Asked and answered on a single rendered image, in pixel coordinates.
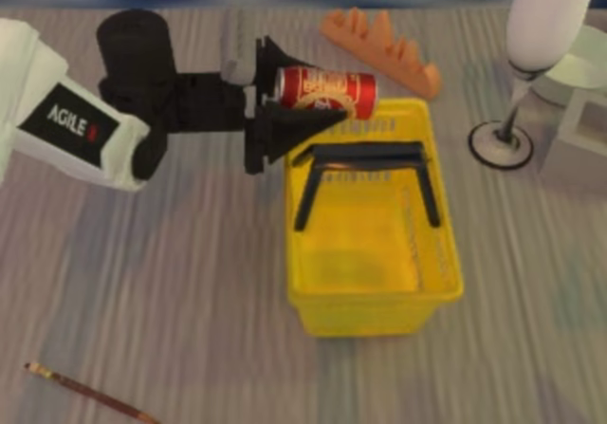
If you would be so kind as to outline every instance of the red can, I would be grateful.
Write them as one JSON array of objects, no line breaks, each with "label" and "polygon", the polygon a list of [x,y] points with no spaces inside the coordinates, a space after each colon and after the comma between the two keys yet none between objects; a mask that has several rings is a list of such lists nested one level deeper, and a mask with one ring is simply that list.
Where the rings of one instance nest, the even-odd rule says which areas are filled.
[{"label": "red can", "polygon": [[345,109],[348,117],[368,120],[377,105],[376,77],[306,66],[280,68],[274,96],[289,108]]}]

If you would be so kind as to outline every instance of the white goblet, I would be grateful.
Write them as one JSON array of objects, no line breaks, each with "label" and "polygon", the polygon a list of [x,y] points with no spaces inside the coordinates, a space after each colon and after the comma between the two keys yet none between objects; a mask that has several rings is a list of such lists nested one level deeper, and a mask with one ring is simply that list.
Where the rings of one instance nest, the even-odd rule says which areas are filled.
[{"label": "white goblet", "polygon": [[506,55],[514,73],[510,109],[503,121],[477,125],[469,148],[487,166],[513,170],[533,155],[533,141],[514,124],[531,83],[567,53],[590,0],[513,0],[506,25]]}]

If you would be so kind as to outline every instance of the yellow plastic container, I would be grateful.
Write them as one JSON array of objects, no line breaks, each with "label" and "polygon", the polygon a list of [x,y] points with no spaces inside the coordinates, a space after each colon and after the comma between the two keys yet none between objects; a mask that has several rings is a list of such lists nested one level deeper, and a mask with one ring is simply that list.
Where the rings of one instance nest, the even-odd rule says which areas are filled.
[{"label": "yellow plastic container", "polygon": [[[415,169],[327,171],[303,230],[294,224],[313,144],[421,141],[440,226],[434,228]],[[445,188],[427,104],[381,100],[372,120],[347,120],[316,135],[285,161],[289,301],[317,337],[413,333],[463,292]]]}]

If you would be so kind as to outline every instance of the robotic arm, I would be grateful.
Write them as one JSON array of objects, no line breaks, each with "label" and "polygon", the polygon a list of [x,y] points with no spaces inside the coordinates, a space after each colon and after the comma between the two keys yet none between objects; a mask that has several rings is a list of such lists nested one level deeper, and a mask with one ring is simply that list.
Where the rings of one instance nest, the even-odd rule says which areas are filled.
[{"label": "robotic arm", "polygon": [[106,69],[101,98],[70,80],[65,59],[35,29],[0,19],[0,182],[17,150],[78,179],[137,191],[164,157],[168,135],[213,131],[245,132],[244,165],[255,175],[266,159],[346,118],[268,101],[278,68],[307,64],[269,37],[253,40],[235,14],[222,36],[222,71],[185,74],[175,71],[162,17],[110,16],[97,37]]}]

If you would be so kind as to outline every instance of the glass base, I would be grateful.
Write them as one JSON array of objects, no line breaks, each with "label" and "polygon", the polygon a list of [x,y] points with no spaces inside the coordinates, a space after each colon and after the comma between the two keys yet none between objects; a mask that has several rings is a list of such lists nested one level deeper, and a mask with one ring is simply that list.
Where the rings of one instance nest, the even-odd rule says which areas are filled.
[{"label": "glass base", "polygon": [[516,170],[524,167],[533,156],[533,141],[521,128],[512,128],[512,139],[505,142],[497,137],[502,123],[491,121],[474,127],[468,136],[468,146],[474,157],[491,168]]}]

